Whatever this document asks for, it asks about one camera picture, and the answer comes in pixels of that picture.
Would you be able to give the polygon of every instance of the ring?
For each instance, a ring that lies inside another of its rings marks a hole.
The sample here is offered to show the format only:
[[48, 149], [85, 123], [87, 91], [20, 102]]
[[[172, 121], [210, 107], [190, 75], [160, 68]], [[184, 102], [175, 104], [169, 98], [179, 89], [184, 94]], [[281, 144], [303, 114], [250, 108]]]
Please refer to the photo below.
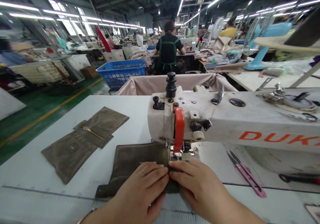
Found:
[[141, 171], [142, 171], [145, 175], [147, 175], [146, 171], [145, 171], [143, 168], [141, 169]]

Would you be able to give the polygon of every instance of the yellow floor line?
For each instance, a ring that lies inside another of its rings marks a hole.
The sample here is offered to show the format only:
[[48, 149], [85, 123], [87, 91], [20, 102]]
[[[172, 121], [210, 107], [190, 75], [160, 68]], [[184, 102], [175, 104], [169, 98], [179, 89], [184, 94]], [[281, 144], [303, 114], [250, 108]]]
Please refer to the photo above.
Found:
[[100, 78], [99, 80], [97, 80], [96, 82], [93, 82], [91, 85], [87, 86], [86, 88], [84, 88], [83, 90], [79, 91], [78, 93], [76, 93], [74, 96], [70, 97], [69, 99], [67, 99], [66, 101], [62, 102], [60, 105], [58, 105], [57, 107], [53, 108], [51, 111], [49, 111], [48, 113], [44, 114], [43, 116], [41, 116], [39, 119], [33, 121], [32, 123], [30, 123], [29, 125], [27, 125], [26, 127], [22, 128], [21, 130], [19, 130], [18, 132], [16, 132], [15, 134], [13, 134], [12, 136], [8, 137], [7, 139], [5, 139], [4, 141], [0, 142], [0, 148], [3, 147], [5, 144], [7, 144], [8, 142], [12, 141], [13, 139], [17, 138], [19, 135], [23, 134], [24, 132], [26, 132], [27, 130], [29, 130], [31, 127], [33, 127], [34, 125], [36, 125], [38, 122], [46, 119], [49, 115], [55, 113], [61, 106], [65, 105], [66, 103], [72, 101], [74, 98], [76, 98], [77, 96], [81, 95], [83, 92], [85, 92], [86, 89], [91, 88], [92, 86], [94, 86], [95, 84], [99, 83], [102, 80], [102, 78]]

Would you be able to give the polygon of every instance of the green apron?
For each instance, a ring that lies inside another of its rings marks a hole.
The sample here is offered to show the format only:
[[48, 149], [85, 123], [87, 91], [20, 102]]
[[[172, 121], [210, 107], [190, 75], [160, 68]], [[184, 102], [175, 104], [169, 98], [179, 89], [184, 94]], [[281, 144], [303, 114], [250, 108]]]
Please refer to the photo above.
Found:
[[[169, 66], [170, 66], [171, 71], [172, 71], [172, 65], [175, 65], [178, 69], [180, 69], [180, 66], [179, 66], [179, 64], [178, 64], [177, 61], [176, 61], [176, 58], [177, 58], [177, 47], [176, 47], [176, 43], [177, 43], [178, 41], [179, 41], [179, 39], [177, 39], [175, 42], [171, 42], [171, 41], [162, 42], [162, 38], [160, 38], [159, 62], [160, 62], [160, 65], [163, 65], [162, 70], [164, 70], [164, 68], [165, 68], [166, 65], [169, 65]], [[172, 62], [172, 63], [163, 63], [163, 62], [161, 61], [161, 49], [162, 49], [162, 44], [171, 44], [171, 45], [173, 45], [173, 47], [174, 47], [174, 59], [175, 59], [175, 62]]]

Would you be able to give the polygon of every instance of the factory floor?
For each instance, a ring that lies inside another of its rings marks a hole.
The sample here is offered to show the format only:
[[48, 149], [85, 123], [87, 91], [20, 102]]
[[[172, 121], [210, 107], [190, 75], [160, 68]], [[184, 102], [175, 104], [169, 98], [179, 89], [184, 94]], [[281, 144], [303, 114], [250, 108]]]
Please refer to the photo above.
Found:
[[41, 89], [18, 97], [27, 107], [0, 121], [0, 165], [84, 98], [109, 95], [108, 89], [106, 82], [98, 76], [82, 81], [76, 89], [64, 88], [62, 91], [55, 88], [51, 92]]

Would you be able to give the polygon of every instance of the pink thread snips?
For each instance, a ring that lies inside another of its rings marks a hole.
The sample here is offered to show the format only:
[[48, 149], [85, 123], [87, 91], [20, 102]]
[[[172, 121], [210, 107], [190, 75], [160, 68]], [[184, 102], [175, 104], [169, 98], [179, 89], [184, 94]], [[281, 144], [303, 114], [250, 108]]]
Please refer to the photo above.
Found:
[[254, 192], [262, 198], [266, 198], [267, 194], [266, 192], [262, 189], [262, 187], [259, 185], [259, 183], [253, 178], [251, 173], [248, 171], [248, 169], [241, 163], [239, 158], [232, 152], [230, 151], [231, 155], [227, 152], [229, 158], [232, 160], [236, 168], [240, 171], [240, 173], [243, 175], [244, 179], [248, 182], [248, 184], [252, 187]]

